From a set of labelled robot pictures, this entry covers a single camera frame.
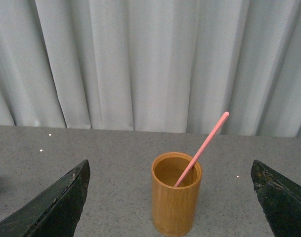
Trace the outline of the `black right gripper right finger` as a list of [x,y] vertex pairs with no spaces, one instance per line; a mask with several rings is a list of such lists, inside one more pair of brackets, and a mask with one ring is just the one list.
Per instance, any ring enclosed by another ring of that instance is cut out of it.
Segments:
[[274,236],[301,237],[301,186],[259,160],[251,178]]

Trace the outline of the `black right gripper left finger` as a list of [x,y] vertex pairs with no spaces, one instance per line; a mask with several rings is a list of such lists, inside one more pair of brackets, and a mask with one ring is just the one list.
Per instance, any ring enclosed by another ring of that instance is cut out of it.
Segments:
[[0,237],[72,237],[90,180],[83,160],[18,211],[0,222]]

